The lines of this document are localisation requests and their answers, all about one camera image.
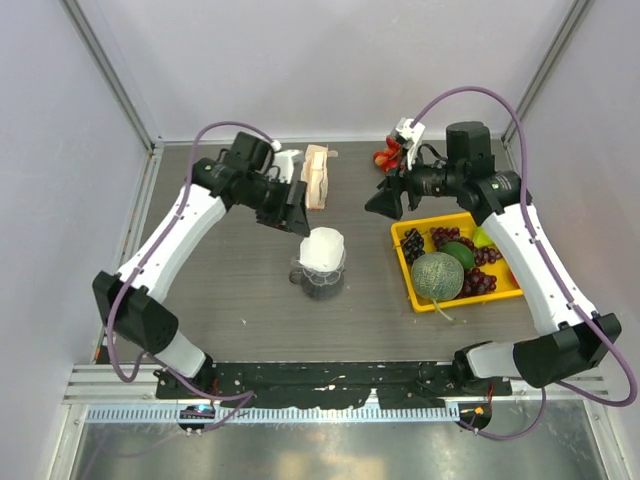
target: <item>cable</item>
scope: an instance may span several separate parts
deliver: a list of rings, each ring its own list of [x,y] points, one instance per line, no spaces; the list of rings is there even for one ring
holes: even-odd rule
[[[436,150],[436,148],[430,143],[423,143],[422,145],[420,145],[418,147],[418,152],[420,152],[420,150],[422,150],[423,147],[429,150],[431,152],[431,155],[433,155],[436,158],[436,160],[440,160],[443,162],[447,161],[447,158],[440,155],[440,153]]]
[[[216,158],[216,162],[220,162],[222,160],[222,156],[229,151],[228,148],[221,148],[218,152],[218,157]]]
[[[452,95],[456,95],[458,93],[463,93],[463,92],[478,92],[478,93],[482,93],[484,95],[487,95],[487,96],[497,100],[499,103],[501,103],[502,106],[507,109],[507,111],[509,112],[509,115],[511,115],[511,118],[513,119],[513,122],[516,125],[516,130],[518,132],[518,138],[520,139],[520,156],[521,156],[521,160],[522,160],[522,183],[521,183],[521,186],[520,186],[520,210],[522,211],[522,216],[524,217],[524,223],[526,225],[526,228],[529,231],[529,234],[531,235],[531,238],[533,238],[534,243],[535,243],[538,251],[540,252],[540,256],[544,260],[544,263],[547,265],[547,268],[549,269],[549,272],[551,273],[551,276],[553,277],[553,279],[558,284],[558,287],[560,288],[560,290],[564,294],[564,296],[567,299],[567,301],[569,302],[569,304],[572,304],[573,309],[578,313],[578,315],[587,324],[587,326],[593,331],[593,333],[595,333],[595,335],[600,339],[600,341],[607,347],[607,349],[611,352],[611,354],[614,356],[614,358],[618,361],[618,364],[620,364],[620,367],[622,367],[622,370],[623,370],[624,374],[626,375],[627,380],[629,382],[629,395],[624,400],[609,400],[609,399],[606,399],[606,398],[597,397],[597,396],[595,396],[595,395],[593,395],[593,394],[591,394],[591,393],[589,393],[589,392],[587,392],[585,390],[582,390],[582,389],[580,389],[580,388],[578,388],[578,387],[576,387],[574,385],[571,385],[571,384],[563,382],[563,381],[559,381],[559,382],[556,382],[556,383],[558,385],[561,385],[561,386],[565,387],[565,388],[568,388],[569,390],[572,390],[575,393],[578,393],[578,394],[588,398],[589,400],[593,400],[594,402],[601,403],[602,405],[606,405],[608,407],[626,407],[628,405],[631,405],[636,400],[636,398],[638,396],[638,383],[637,383],[637,381],[635,379],[633,371],[631,370],[631,366],[625,360],[624,356],[622,355],[622,352],[620,352],[620,350],[618,350],[618,348],[607,338],[607,336],[604,333],[602,333],[602,331],[598,328],[598,326],[591,319],[591,317],[580,307],[580,305],[575,303],[575,298],[571,294],[571,291],[569,290],[567,285],[562,280],[562,277],[560,276],[560,274],[556,270],[556,267],[553,265],[553,262],[551,261],[551,258],[549,258],[549,254],[547,253],[546,249],[544,248],[544,245],[542,245],[542,242],[540,242],[540,240],[537,238],[536,229],[535,229],[535,227],[533,225],[533,222],[531,221],[531,217],[529,217],[529,212],[527,211],[527,186],[529,184],[529,166],[528,166],[528,159],[527,159],[527,142],[526,142],[525,135],[524,135],[524,127],[522,126],[522,122],[521,122],[520,118],[518,117],[518,114],[515,111],[515,109],[511,105],[509,105],[507,100],[505,100],[502,96],[500,96],[499,94],[497,94],[497,93],[495,93],[492,90],[489,90],[487,88],[474,87],[474,86],[458,87],[458,88],[454,88],[454,89],[448,90],[448,91],[444,92],[441,95],[438,95],[431,102],[429,102],[420,111],[420,113],[418,113],[416,118],[411,122],[411,128],[415,127],[415,125],[422,119],[422,117],[424,117],[424,115],[429,110],[431,110],[433,107],[435,107],[442,100],[444,100],[445,98],[450,97]]]
[[[282,172],[282,170],[280,169],[280,165],[271,165],[269,167],[269,170],[267,170],[267,173],[271,171],[271,169],[273,168],[277,168],[278,169],[278,173],[276,173],[275,179],[278,180],[280,178],[280,172]]]
[[[471,419],[471,423],[467,423],[464,420],[460,420],[458,423],[460,425],[462,425],[464,428],[466,428],[467,430],[480,435],[481,437],[484,438],[490,438],[491,440],[498,440],[501,442],[505,442],[507,440],[517,440],[518,438],[522,438],[525,435],[527,435],[528,433],[531,433],[533,430],[536,429],[536,427],[538,425],[540,425],[540,422],[542,421],[542,417],[544,416],[544,412],[547,409],[547,391],[544,389],[544,387],[542,387],[540,389],[540,392],[542,393],[542,400],[540,403],[540,411],[538,412],[538,416],[536,417],[536,419],[533,421],[533,423],[531,425],[529,425],[525,430],[523,430],[520,433],[515,433],[513,435],[496,435],[495,433],[490,433],[490,432],[485,432],[483,430],[480,430],[478,428],[475,428],[473,426],[473,421],[475,420],[475,415],[474,417]]]
[[[107,350],[109,352],[109,358],[111,360],[111,365],[113,366],[113,369],[116,372],[116,375],[118,376],[118,378],[120,378],[120,380],[122,380],[125,383],[131,383],[137,377],[138,371],[140,369],[140,364],[141,364],[142,358],[144,356],[144,352],[142,352],[140,355],[138,355],[138,358],[136,359],[136,362],[135,362],[134,367],[133,367],[133,372],[132,372],[131,376],[128,377],[122,371],[122,368],[120,367],[120,362],[118,361],[118,354],[116,352],[114,341],[113,341],[113,326],[114,326],[115,320],[116,320],[116,313],[118,312],[118,309],[120,308],[120,304],[122,303],[122,299],[124,298],[124,295],[129,290],[129,287],[131,286],[131,284],[133,283],[135,278],[138,276],[138,273],[144,268],[144,266],[149,261],[151,256],[158,249],[158,247],[162,244],[162,242],[167,238],[167,236],[169,235],[169,233],[171,232],[173,227],[176,225],[176,223],[178,222],[178,220],[182,216],[182,212],[184,211],[184,209],[185,209],[185,207],[187,205],[187,202],[189,200],[189,192],[191,191],[191,183],[192,183],[192,179],[193,179],[193,165],[195,164],[196,157],[197,157],[197,154],[198,154],[198,146],[200,144],[200,140],[202,139],[202,137],[208,131],[213,130],[214,128],[225,127],[225,126],[236,126],[236,127],[241,127],[241,128],[245,128],[245,129],[251,130],[251,131],[257,133],[258,135],[261,135],[262,137],[264,137],[269,143],[272,143],[272,144],[274,143],[274,140],[269,135],[264,133],[262,130],[260,130],[260,129],[256,128],[256,127],[253,127],[252,125],[249,125],[247,123],[235,122],[235,121],[224,121],[224,122],[212,123],[212,124],[207,125],[206,127],[202,128],[202,130],[200,130],[198,132],[198,134],[196,135],[196,138],[194,139],[193,144],[191,145],[191,150],[189,152],[189,159],[187,161],[187,175],[186,175],[186,180],[184,182],[184,195],[182,196],[182,199],[180,200],[180,204],[178,206],[178,209],[176,210],[176,213],[173,216],[173,218],[171,219],[171,221],[169,222],[169,224],[165,227],[165,229],[162,231],[162,233],[160,233],[160,235],[158,236],[158,239],[151,245],[151,247],[149,248],[147,253],[140,259],[140,262],[138,262],[138,265],[136,266],[136,268],[134,268],[134,270],[131,273],[131,275],[129,275],[129,278],[127,278],[125,280],[124,284],[122,285],[122,287],[118,291],[118,294],[116,295],[116,298],[115,298],[115,300],[113,302],[113,305],[112,305],[111,310],[109,311],[109,315],[107,317],[106,336],[107,336]],[[178,381],[180,381],[183,385],[185,385],[189,390],[191,390],[192,392],[194,392],[197,395],[201,395],[201,396],[203,396],[205,398],[212,399],[212,397],[210,395],[207,395],[204,392],[201,392],[200,390],[198,390],[195,387],[193,387],[189,382],[187,382],[184,378],[182,378],[182,376],[179,375],[177,372],[175,372],[173,370],[170,370],[170,371],[171,371],[172,375],[174,375],[176,377],[176,379]],[[249,393],[251,395],[253,395],[253,392],[246,392],[247,398],[250,398]],[[222,398],[221,397],[216,397],[214,399],[220,400]]]
[[[487,393],[487,404],[489,405],[489,411],[493,412],[493,382],[489,381],[489,392]]]

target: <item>enclosure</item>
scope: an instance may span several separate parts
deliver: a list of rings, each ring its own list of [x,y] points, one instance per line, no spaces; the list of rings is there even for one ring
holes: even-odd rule
[[[488,398],[486,431],[525,430],[545,402],[523,380],[504,379],[510,390],[495,395],[493,384],[488,396],[429,394],[429,404],[402,390],[411,401],[389,407],[393,375],[421,380],[423,364],[449,368],[465,347],[540,331],[523,296],[446,310],[464,324],[415,312],[394,220],[365,211],[387,178],[374,152],[399,119],[455,87],[498,92],[522,119],[549,242],[598,311],[615,313],[615,346],[637,374],[636,2],[28,0],[4,12],[3,478],[640,476],[637,403],[606,407],[552,383],[537,428],[507,442],[460,420]],[[132,383],[109,365],[92,282],[135,258],[179,203],[197,132],[224,120],[258,126],[285,151],[337,152],[326,206],[307,219],[344,237],[344,289],[307,298],[288,280],[301,238],[238,205],[202,232],[161,303],[218,373],[322,370],[336,389],[327,396],[355,392],[359,408],[244,408],[200,436],[183,409],[202,401],[159,398],[165,377],[152,360]],[[451,154],[445,130],[462,121],[488,127],[496,170],[524,176],[517,124],[487,95],[443,100],[421,120],[422,140]],[[237,131],[207,133],[198,158],[223,158]],[[402,221],[463,211],[445,197],[404,207]],[[140,348],[120,337],[131,373]],[[374,383],[348,383],[356,368],[376,372]],[[611,354],[568,380],[610,400],[629,392]]]

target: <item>gray tabletop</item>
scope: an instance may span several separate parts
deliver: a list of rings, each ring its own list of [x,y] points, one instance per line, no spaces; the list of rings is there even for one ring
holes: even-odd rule
[[[312,228],[333,227],[344,235],[345,289],[324,302],[307,298],[288,281],[301,238],[258,225],[252,211],[234,207],[200,242],[165,302],[194,343],[228,361],[448,360],[479,341],[535,334],[523,298],[458,308],[464,325],[414,313],[392,249],[393,222],[364,211],[383,177],[371,160],[382,144],[329,146],[339,157],[329,160],[327,206],[308,217]],[[494,150],[499,167],[508,168],[499,144]],[[215,158],[217,152],[203,147],[201,156]],[[165,148],[145,239],[178,196],[187,153],[187,147]],[[403,220],[459,211],[453,199],[423,199]],[[124,359],[133,359],[132,348],[120,349]]]

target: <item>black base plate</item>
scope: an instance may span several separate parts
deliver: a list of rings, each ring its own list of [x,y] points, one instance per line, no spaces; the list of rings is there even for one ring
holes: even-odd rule
[[[494,397],[512,393],[510,382],[501,377],[467,385],[456,384],[455,378],[451,365],[439,362],[219,363],[213,391],[234,395],[253,390],[246,407],[301,409],[358,408],[372,388],[383,409],[441,407],[446,397],[484,396],[491,383]],[[174,382],[160,383],[159,399],[193,398]]]

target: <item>metal floor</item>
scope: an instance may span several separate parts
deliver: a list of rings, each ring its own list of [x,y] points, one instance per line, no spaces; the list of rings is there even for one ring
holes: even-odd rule
[[[494,405],[490,430],[526,428],[539,402]],[[513,442],[453,423],[229,425],[174,438],[178,427],[88,425],[74,480],[595,480],[607,478],[582,402],[552,402],[540,426]],[[96,452],[97,444],[110,453]]]
[[[444,142],[433,142],[444,151]],[[329,193],[311,227],[337,228],[347,250],[346,288],[316,302],[289,283],[291,259],[301,238],[255,223],[234,207],[200,242],[173,283],[165,305],[181,330],[222,361],[450,360],[456,349],[484,340],[513,341],[535,335],[523,298],[456,309],[466,324],[438,314],[415,314],[392,250],[391,220],[364,211],[383,178],[371,154],[382,142],[333,143]],[[306,149],[306,144],[295,145]],[[203,147],[216,158],[219,147]],[[502,146],[494,152],[508,169]],[[143,239],[164,218],[184,181],[188,147],[167,147],[149,207]],[[425,198],[404,219],[459,212],[454,199]],[[136,350],[120,342],[124,360]]]

